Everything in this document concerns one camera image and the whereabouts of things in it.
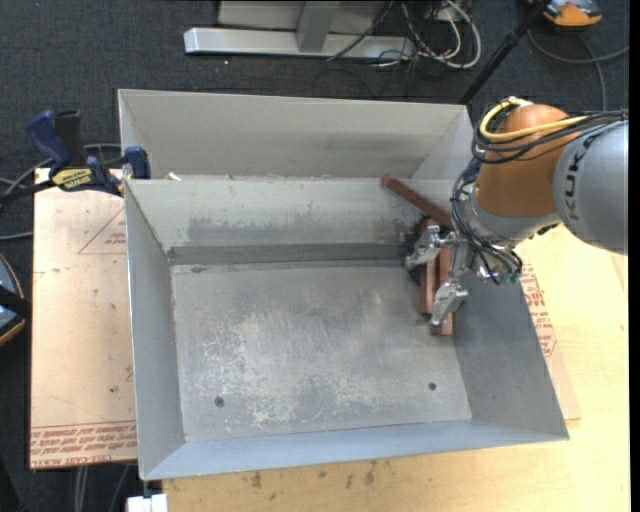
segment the orange object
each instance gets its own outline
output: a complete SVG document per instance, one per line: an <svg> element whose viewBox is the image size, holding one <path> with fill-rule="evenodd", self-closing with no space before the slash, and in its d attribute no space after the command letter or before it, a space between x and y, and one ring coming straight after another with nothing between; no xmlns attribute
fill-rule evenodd
<svg viewBox="0 0 640 512"><path fill-rule="evenodd" d="M508 133L533 126L559 121L567 117L566 112L549 105L531 103L516 108L502 121L497 133ZM553 130L527 135L517 141L524 144L539 139ZM528 151L522 160L507 163L482 164L474 193L478 204L486 211L503 217L530 217L547 215L556 210L553 202L553 173L564 144L577 134L539 144ZM487 151L487 158L497 158Z"/></svg>
<svg viewBox="0 0 640 512"><path fill-rule="evenodd" d="M558 6L555 13L546 11L545 17L564 29L581 29L595 25L602 19L599 10L583 9L573 2Z"/></svg>

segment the wire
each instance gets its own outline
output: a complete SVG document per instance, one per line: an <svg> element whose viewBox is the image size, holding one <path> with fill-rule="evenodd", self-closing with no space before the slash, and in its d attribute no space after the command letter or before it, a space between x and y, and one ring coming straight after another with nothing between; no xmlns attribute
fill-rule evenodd
<svg viewBox="0 0 640 512"><path fill-rule="evenodd" d="M493 118L495 118L500 112L503 112L508 108L529 105L530 103L530 101L513 97L501 101L491 110L489 110L489 112L480 120L480 135L492 142L509 142L521 137L526 137L527 135L532 135L537 132L564 128L565 126L572 126L585 119L585 116L569 117L566 119L561 119L559 121L554 121L552 123L531 126L529 128L522 128L521 130L514 130L512 132L506 133L491 133L487 130L489 122L493 120Z"/></svg>
<svg viewBox="0 0 640 512"><path fill-rule="evenodd" d="M467 240L467 243L472 250L473 257L478 257L482 260L491 281L494 284L499 285L500 281L497 279L496 273L489 264L488 257L491 257L493 260L505 266L511 275L521 273L522 260L513 250L493 245L488 240L483 240L476 236L471 227L464 220L464 217L460 214L460 196L463 193L468 195L464 191L464 188L474 183L476 178L475 175L468 177L465 174L466 171L458 176L453 187L453 193L451 196L451 219L456 232Z"/></svg>
<svg viewBox="0 0 640 512"><path fill-rule="evenodd" d="M382 57L384 55L386 55L387 53L397 53L399 55L399 57L396 60L380 62L382 60ZM371 66L373 66L374 68L386 68L386 67L390 67L390 66L396 66L397 64L400 64L401 62L406 62L406 61L412 60L413 58L415 58L415 56L416 56L415 53L413 53L411 55L407 55L406 53L404 53L404 49L403 50L385 50L380 55L378 55L378 58L376 59L376 61L374 63L371 64Z"/></svg>
<svg viewBox="0 0 640 512"><path fill-rule="evenodd" d="M592 56L590 59L569 59L567 57L562 57L560 55L555 55L553 53L551 53L548 50L545 50L542 46L540 46L540 43L538 43L534 38L533 35L531 34L531 30L527 31L527 37L529 38L529 41L531 41L531 44L537 49L539 50L541 53L543 53L544 55L546 55L547 57L549 57L550 59L554 59L560 62L566 62L567 64L593 64L595 62L603 62L606 60L611 60L611 59L615 59L616 57L620 57L621 55L624 55L625 53L627 53L629 51L629 46L625 46L624 48L622 48L621 50L618 50L616 52L610 53L608 55L602 55L600 57L596 57L596 56Z"/></svg>
<svg viewBox="0 0 640 512"><path fill-rule="evenodd" d="M373 97L373 98L379 97L379 94L376 92L376 90L360 74L356 73L355 71L351 71L350 69L343 69L343 68L325 69L325 70L321 71L320 73L318 73L314 77L314 80L313 80L313 82L311 84L311 95L313 97L315 97L315 98L321 97L321 96L318 95L318 91L317 91L318 82L320 81L320 79L323 76L329 75L331 73L344 73L344 74L347 74L349 76L352 76L352 77L356 78L358 81L360 81L362 84L364 84L364 86L367 88L369 93L371 93L370 94L371 97Z"/></svg>
<svg viewBox="0 0 640 512"><path fill-rule="evenodd" d="M0 183L4 183L5 185L11 185L15 183L14 180L8 180L7 178L0 178Z"/></svg>
<svg viewBox="0 0 640 512"><path fill-rule="evenodd" d="M600 84L600 108L602 110L607 110L607 89L604 83L604 76L602 75L602 66L600 66L600 61L596 60L596 56L593 53L593 50L584 39L584 37L582 37L580 34L576 34L576 37L584 45L586 50L589 52L589 55L591 55L592 59L594 59L593 64L596 68L596 73L598 73L598 83Z"/></svg>
<svg viewBox="0 0 640 512"><path fill-rule="evenodd" d="M120 475L120 479L118 480L116 488L113 491L113 497L111 498L111 504L109 505L109 508L107 509L107 512L113 512L114 507L116 506L116 502L118 501L118 498L120 497L120 491L122 489L122 484L124 483L124 479L127 476L127 473L129 472L129 468L130 467L131 467L130 464L126 464L125 465L124 471Z"/></svg>
<svg viewBox="0 0 640 512"><path fill-rule="evenodd" d="M33 167L30 167L27 171L22 173L20 176L18 176L18 178L16 178L13 181L7 180L6 178L3 178L2 182L3 183L8 183L10 185L9 188L5 191L5 194L10 194L11 192L13 192L18 187L21 187L22 186L22 182L24 180L26 180L29 176L31 176L31 174L36 169L47 167L47 166L49 166L51 164L53 164L53 159L52 158L47 158L46 160L43 160L42 162L37 163ZM2 203L0 203L0 214L2 213L3 206L4 205ZM8 242L8 241L11 241L11 240L19 240L21 238L29 238L30 236L33 236L33 231L24 231L22 233L13 233L11 235L2 235L2 236L0 236L0 242Z"/></svg>
<svg viewBox="0 0 640 512"><path fill-rule="evenodd" d="M614 122L627 120L629 118L628 110L615 110L615 111L605 111L599 112L595 114L584 114L580 116L576 116L581 118L580 121L575 122L575 124L556 129L551 133L546 133L544 135L540 134L539 137L534 140L530 140L521 144L510 144L506 143L494 143L493 141L487 140L479 130L479 125L481 123L477 123L473 129L473 142L471 152L474 157L476 157L480 162L484 163L504 163L513 160L524 160L522 158L526 153L532 150L534 147L547 144L552 141L558 139L564 139L561 144L552 147L551 149L545 150L544 153L557 149L563 145L568 144L570 142L566 137L568 135L572 135L574 133L581 133L586 135L591 131L597 130L599 127L609 125ZM540 125L538 130L542 130L546 125ZM516 142L518 139L514 138L511 142ZM489 158L486 153L487 151L491 151L497 155L495 158Z"/></svg>
<svg viewBox="0 0 640 512"><path fill-rule="evenodd" d="M419 52L418 52L419 56L430 58L432 60L440 62L443 65L453 69L471 68L478 63L478 61L482 56L482 41L480 38L480 33L478 32L478 29L476 28L475 24L472 22L469 15L466 12L464 12L460 7L458 7L458 5L456 5L455 2L452 2L451 0L446 0L446 4L452 9L454 9L460 15L460 17L462 17L462 19L471 27L471 32L473 35L473 46L475 47L475 55L469 62L457 63L457 62L451 62L450 60L453 56L459 53L461 48L460 33L457 30L455 22L451 20L450 16L449 16L449 20L451 22L451 25L454 27L454 33L456 34L456 40L458 44L456 45L455 50L447 50L446 52L443 52L443 53L436 53L433 49L431 49L426 44L424 39L420 37L420 34L418 34L415 27L413 26L406 2L402 2L401 7L402 7L402 13L404 15L405 21L407 22L407 27L409 28L409 31L413 36L414 42L419 48Z"/></svg>
<svg viewBox="0 0 640 512"><path fill-rule="evenodd" d="M604 82L604 76L602 74L602 67L600 66L600 63L601 62L605 62L605 61L609 61L609 60L615 59L616 57L620 57L620 56L624 55L625 53L627 53L629 51L629 46L625 46L621 50L618 50L616 52L610 53L608 55L602 55L600 57L597 57L595 55L595 53L593 52L593 50L591 49L591 47L589 46L589 44L587 43L587 41L584 39L584 37L582 37L581 34L575 33L575 36L580 40L582 45L586 48L587 52L589 52L589 55L591 56L591 58L589 58L589 59L570 59L570 58L567 58L567 57L562 57L560 55L553 54L553 53L549 52L548 50L544 49L542 46L540 46L540 43L538 43L534 39L533 34L531 33L530 30L527 31L527 37L529 38L529 41L534 46L534 48L536 48L543 55L545 55L545 56L547 56L547 57L549 57L551 59L557 60L559 62L564 62L564 63L567 63L567 64L577 64L577 65L594 64L595 68L596 68L596 72L598 73L598 82L599 82L599 85L600 85L601 109L602 110L607 110L607 92L606 92L606 87L605 87L605 82Z"/></svg>
<svg viewBox="0 0 640 512"><path fill-rule="evenodd" d="M351 44L349 44L346 47L344 47L342 50L340 50L335 55L332 55L331 57L329 57L327 59L327 62L339 59L341 57L344 57L347 53L349 53L356 46L358 46L364 40L365 37L367 37L369 34L371 34L378 27L378 25L380 25L380 23L382 23L382 20L384 20L386 18L387 14L389 13L389 10L391 9L391 6L393 4L394 4L394 1L393 0L390 1L387 4L387 8L382 12L381 15L378 16L378 19L376 21L374 21L369 26L369 28L367 30L365 30L362 34L360 34Z"/></svg>

